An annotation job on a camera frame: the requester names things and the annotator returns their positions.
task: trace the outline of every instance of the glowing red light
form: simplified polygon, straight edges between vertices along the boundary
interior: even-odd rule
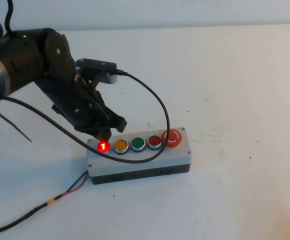
[[[108,141],[100,141],[97,144],[97,150],[101,153],[106,153],[111,149],[111,144]]]

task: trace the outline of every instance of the white table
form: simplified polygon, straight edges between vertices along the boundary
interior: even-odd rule
[[[171,125],[187,129],[191,169],[88,181],[0,240],[290,240],[290,25],[65,35],[75,59],[115,62],[158,93]],[[132,80],[98,89],[127,133],[165,127],[158,103]],[[34,84],[12,96],[88,139]],[[64,192],[86,170],[86,150],[21,106],[0,102],[0,111],[33,140],[0,119],[1,227]]]

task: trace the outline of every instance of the white surface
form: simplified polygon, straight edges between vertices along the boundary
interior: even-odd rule
[[[75,59],[113,61],[157,92],[171,125],[189,130],[191,169],[88,181],[0,240],[290,240],[290,25],[65,34]],[[164,128],[159,104],[132,80],[99,90],[126,133]],[[13,97],[73,129],[35,85]],[[21,106],[0,111],[33,140],[0,119],[1,227],[65,191],[86,150]]]
[[[0,0],[4,23],[7,1]],[[130,29],[290,23],[290,0],[14,0],[12,29]]]
[[[92,167],[88,167],[88,172],[91,177],[96,176],[105,176],[110,174],[120,174],[127,173],[145,169],[157,169],[164,168],[170,166],[178,166],[178,165],[187,165],[191,163],[192,155],[188,154],[188,151],[191,151],[191,146],[189,139],[187,138],[187,134],[185,130],[182,130],[181,127],[174,127],[173,129],[178,130],[182,134],[182,141],[177,147],[173,148],[165,148],[161,155],[155,158],[152,161],[148,161],[142,164],[134,164],[134,163],[123,163],[118,161],[113,161],[110,159],[103,158],[91,151],[87,152],[87,164],[92,164]],[[158,152],[158,150],[151,150],[147,146],[142,152],[134,152],[129,149],[129,151],[123,155],[119,155],[114,151],[116,141],[123,139],[131,145],[131,141],[134,138],[141,137],[146,142],[153,135],[161,136],[164,129],[157,129],[154,131],[145,131],[145,132],[133,132],[129,134],[120,134],[113,136],[109,143],[111,145],[111,151],[109,152],[110,156],[122,158],[126,160],[143,160],[148,159],[154,154]],[[97,149],[97,144],[99,140],[96,138],[92,139],[91,142],[87,142],[92,148]]]

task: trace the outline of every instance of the black robotic arm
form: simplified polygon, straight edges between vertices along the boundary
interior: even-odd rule
[[[0,40],[0,98],[35,82],[56,113],[99,140],[108,141],[111,128],[121,133],[127,125],[96,90],[99,82],[114,83],[116,70],[112,62],[75,63],[66,37],[51,28],[13,31]]]

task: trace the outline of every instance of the screw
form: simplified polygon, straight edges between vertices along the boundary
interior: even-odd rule
[[[79,75],[76,74],[75,77],[74,77],[74,82],[77,82],[78,79],[79,79]]]

